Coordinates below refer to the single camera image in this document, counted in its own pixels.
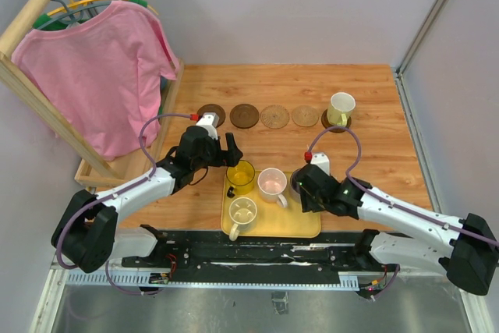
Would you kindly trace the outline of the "dark brown coaster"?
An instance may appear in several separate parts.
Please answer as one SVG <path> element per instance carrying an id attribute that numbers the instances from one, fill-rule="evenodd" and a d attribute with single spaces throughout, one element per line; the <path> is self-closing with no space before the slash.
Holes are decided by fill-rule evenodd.
<path id="1" fill-rule="evenodd" d="M 320 120 L 325 129 L 331 127 L 331 124 L 327 119 L 327 110 L 324 110 L 322 112 Z M 351 124 L 352 124 L 352 118 L 348 118 L 346 128 L 349 129 Z M 343 133 L 344 131 L 345 131 L 344 129 L 332 129 L 331 133 Z"/>
<path id="2" fill-rule="evenodd" d="M 216 125 L 217 128 L 220 127 L 225 122 L 226 119 L 226 114 L 223 107 L 213 103 L 203 105 L 197 110 L 196 113 L 198 114 L 199 117 L 202 117 L 205 113 L 216 114 L 218 117 L 218 123 Z"/>

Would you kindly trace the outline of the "woven rattan coaster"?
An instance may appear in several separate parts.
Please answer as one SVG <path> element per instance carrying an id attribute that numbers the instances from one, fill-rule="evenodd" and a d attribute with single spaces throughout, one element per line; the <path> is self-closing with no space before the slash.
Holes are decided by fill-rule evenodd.
<path id="1" fill-rule="evenodd" d="M 270 129 L 281 129 L 289 122 L 289 113 L 281 105 L 269 105 L 260 113 L 260 121 Z"/>
<path id="2" fill-rule="evenodd" d="M 301 127 L 311 127 L 317 124 L 319 115 L 314 107 L 300 105 L 292 110 L 292 121 Z"/>

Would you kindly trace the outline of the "pale green mug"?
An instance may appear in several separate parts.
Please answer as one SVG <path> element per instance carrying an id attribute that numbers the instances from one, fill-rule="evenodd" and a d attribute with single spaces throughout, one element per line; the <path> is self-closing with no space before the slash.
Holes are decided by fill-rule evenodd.
<path id="1" fill-rule="evenodd" d="M 356 100 L 351 94 L 337 92 L 331 96 L 327 120 L 332 126 L 346 127 L 355 108 Z"/>

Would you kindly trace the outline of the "purple mug black rim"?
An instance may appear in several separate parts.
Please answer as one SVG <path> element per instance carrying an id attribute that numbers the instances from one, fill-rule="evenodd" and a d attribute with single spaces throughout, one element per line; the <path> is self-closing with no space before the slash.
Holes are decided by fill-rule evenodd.
<path id="1" fill-rule="evenodd" d="M 290 189 L 290 197 L 297 203 L 301 204 L 301 196 L 300 196 L 300 187 L 296 180 L 297 173 L 299 172 L 296 169 L 289 177 L 289 189 Z"/>

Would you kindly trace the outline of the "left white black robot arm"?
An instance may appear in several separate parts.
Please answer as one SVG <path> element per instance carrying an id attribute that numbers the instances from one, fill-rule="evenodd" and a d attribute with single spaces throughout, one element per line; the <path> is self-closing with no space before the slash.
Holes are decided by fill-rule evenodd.
<path id="1" fill-rule="evenodd" d="M 205 126 L 190 126 L 179 145 L 143 175 L 98 194 L 75 193 L 51 238 L 58 263 L 85 273 L 124 257 L 140 257 L 150 267 L 162 265 L 167 248 L 157 229 L 149 225 L 120 229 L 119 223 L 192 184 L 201 169 L 236 166 L 243 153 L 232 133 L 226 133 L 225 139 L 228 147 L 222 149 L 216 133 Z"/>

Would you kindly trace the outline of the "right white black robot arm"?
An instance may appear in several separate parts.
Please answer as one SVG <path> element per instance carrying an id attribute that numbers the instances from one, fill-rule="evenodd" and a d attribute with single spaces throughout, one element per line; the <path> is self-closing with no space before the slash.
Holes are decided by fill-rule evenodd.
<path id="1" fill-rule="evenodd" d="M 376 222 L 396 231 L 362 232 L 353 260 L 364 271 L 375 266 L 416 267 L 444 275 L 456 287 L 478 296 L 490 289 L 498 264 L 498 242 L 476 214 L 458 218 L 438 214 L 392 197 L 351 176 L 342 182 L 316 165 L 296 173 L 302 209 Z"/>

